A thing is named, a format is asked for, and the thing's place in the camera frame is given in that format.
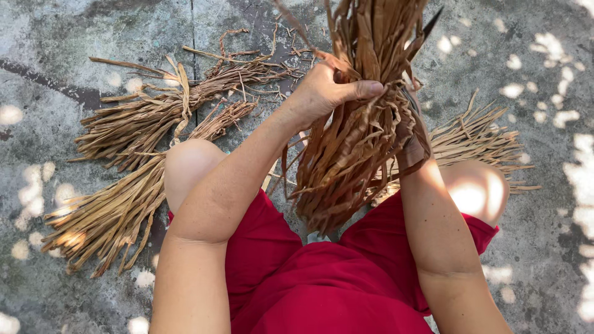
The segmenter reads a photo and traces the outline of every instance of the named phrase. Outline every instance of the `hand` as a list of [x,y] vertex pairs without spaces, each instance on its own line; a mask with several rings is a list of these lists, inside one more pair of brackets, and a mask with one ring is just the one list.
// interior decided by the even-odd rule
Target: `hand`
[[325,61],[316,64],[278,112],[294,122],[299,130],[307,129],[313,121],[329,114],[342,103],[370,99],[384,90],[380,82],[372,80],[337,84],[333,79],[334,72],[335,69]]

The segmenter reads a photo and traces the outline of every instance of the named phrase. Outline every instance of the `bundle of dried straw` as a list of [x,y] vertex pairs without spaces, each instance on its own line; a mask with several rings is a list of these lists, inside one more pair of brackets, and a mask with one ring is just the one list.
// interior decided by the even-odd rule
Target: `bundle of dried straw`
[[[355,211],[375,198],[390,175],[387,161],[412,137],[430,155],[429,143],[418,116],[402,88],[406,71],[413,78],[410,60],[424,41],[422,12],[427,0],[342,0],[334,14],[326,0],[333,55],[319,52],[340,70],[338,83],[377,80],[384,93],[369,101],[350,102],[322,117],[309,130],[308,145],[300,153],[297,187],[288,197],[296,199],[299,216],[310,231],[322,235],[344,224]],[[299,23],[280,7],[307,43]],[[415,40],[406,45],[415,33]],[[398,133],[400,122],[407,124]],[[402,173],[410,173],[421,163]],[[381,169],[381,184],[371,194],[366,189]]]
[[[506,127],[497,127],[494,121],[503,116],[508,108],[494,107],[491,102],[484,108],[476,108],[472,111],[478,89],[472,95],[470,104],[465,113],[460,114],[444,125],[437,127],[429,134],[431,147],[439,166],[450,166],[454,163],[477,160],[497,167],[506,175],[510,184],[512,194],[521,194],[527,190],[542,188],[540,185],[525,186],[526,181],[511,181],[510,174],[519,169],[534,168],[534,165],[524,165],[522,159],[522,148],[524,145],[517,142],[518,131],[504,131]],[[394,160],[392,176],[398,173],[398,163]],[[376,180],[380,180],[382,174],[378,171]],[[389,182],[383,188],[378,197],[371,203],[377,206],[385,199],[395,194],[400,189],[399,180]]]
[[[46,220],[51,219],[46,224],[56,229],[56,232],[43,240],[46,244],[42,251],[60,248],[61,253],[68,257],[67,273],[76,272],[92,255],[97,254],[100,261],[91,277],[101,276],[116,260],[124,246],[126,250],[118,274],[132,267],[146,245],[154,212],[165,199],[163,180],[166,152],[154,152],[154,148],[170,128],[177,124],[170,145],[179,143],[179,136],[183,135],[181,131],[186,127],[192,112],[200,105],[215,99],[218,93],[227,90],[243,92],[243,100],[228,105],[213,117],[219,106],[227,102],[226,99],[221,99],[188,136],[215,140],[225,135],[228,127],[239,127],[237,120],[248,115],[258,105],[256,99],[247,102],[245,85],[266,84],[288,75],[295,76],[293,71],[296,69],[264,62],[274,53],[274,41],[269,55],[258,55],[249,61],[233,59],[237,55],[259,52],[256,50],[226,53],[223,37],[227,33],[237,32],[247,30],[228,30],[221,36],[220,56],[184,47],[189,51],[219,59],[219,62],[207,72],[207,79],[193,87],[189,85],[182,64],[175,65],[168,56],[175,74],[130,62],[91,58],[96,62],[158,74],[157,76],[138,73],[153,78],[175,80],[182,90],[144,84],[140,91],[132,95],[103,98],[102,102],[124,103],[96,110],[95,116],[81,121],[87,129],[87,134],[80,136],[75,142],[78,143],[78,151],[84,154],[84,157],[71,161],[106,157],[112,159],[105,165],[106,168],[119,165],[118,171],[126,168],[137,170],[91,196],[72,198],[68,201],[71,203],[70,206],[44,217]],[[226,66],[223,66],[224,61],[228,62]],[[164,93],[151,97],[144,92],[145,89]],[[140,245],[127,261],[129,249],[136,242],[141,222],[146,217],[148,224]]]

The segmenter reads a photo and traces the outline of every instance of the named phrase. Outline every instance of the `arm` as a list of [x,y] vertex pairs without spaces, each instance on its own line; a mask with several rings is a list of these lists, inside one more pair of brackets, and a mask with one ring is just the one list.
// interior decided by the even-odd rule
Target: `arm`
[[321,62],[287,101],[190,192],[169,228],[155,281],[151,333],[230,332],[225,251],[264,177],[300,129],[383,87],[335,84]]
[[435,159],[402,177],[400,184],[421,290],[440,332],[511,333],[491,298],[470,230]]

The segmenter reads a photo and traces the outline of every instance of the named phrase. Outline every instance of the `red shorts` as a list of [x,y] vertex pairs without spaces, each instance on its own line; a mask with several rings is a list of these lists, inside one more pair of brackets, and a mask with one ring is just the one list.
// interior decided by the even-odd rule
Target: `red shorts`
[[[465,214],[463,216],[472,233],[476,249],[479,254],[482,254],[499,228],[494,229],[472,216]],[[260,190],[227,247],[225,274],[231,319],[233,320],[242,307],[250,301],[254,291],[282,266],[283,268],[303,266],[303,263],[306,263],[304,257],[308,257],[307,263],[319,264],[332,261],[329,259],[333,258],[324,257],[320,247],[315,244],[319,243],[303,246],[300,237],[290,230],[283,214],[274,208],[265,192]],[[350,254],[348,256],[352,257],[355,251],[357,253],[355,257],[363,255],[366,258],[363,260],[369,260],[379,267],[378,270],[381,269],[379,274],[374,275],[382,276],[382,279],[385,276],[397,286],[399,292],[387,297],[397,298],[423,316],[431,314],[421,292],[415,261],[406,239],[400,193],[396,193],[369,211],[365,217],[345,231],[337,244],[327,242],[324,252],[328,247],[332,247],[331,253],[348,253]],[[328,270],[331,270],[332,264],[326,264],[328,264]],[[357,273],[334,273],[333,275],[338,281],[340,275],[345,275],[346,281],[353,281],[351,276]],[[379,285],[392,285],[392,282],[389,283],[383,281]]]

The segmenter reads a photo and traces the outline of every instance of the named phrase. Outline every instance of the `scissor blade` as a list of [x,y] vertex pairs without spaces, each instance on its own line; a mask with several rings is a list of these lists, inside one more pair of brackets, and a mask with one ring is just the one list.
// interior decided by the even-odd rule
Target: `scissor blade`
[[[429,37],[429,35],[431,34],[431,30],[433,30],[433,27],[435,27],[435,24],[437,23],[437,20],[439,20],[439,18],[441,16],[441,12],[443,10],[444,10],[444,7],[441,6],[440,10],[437,11],[437,13],[431,19],[431,21],[429,21],[429,23],[427,23],[427,25],[423,28],[423,44],[425,44],[425,42],[427,41],[427,37]],[[417,52],[419,52],[419,50],[421,50],[421,48],[411,52],[408,56],[408,60],[412,61],[412,59],[416,56],[416,54],[417,54]]]

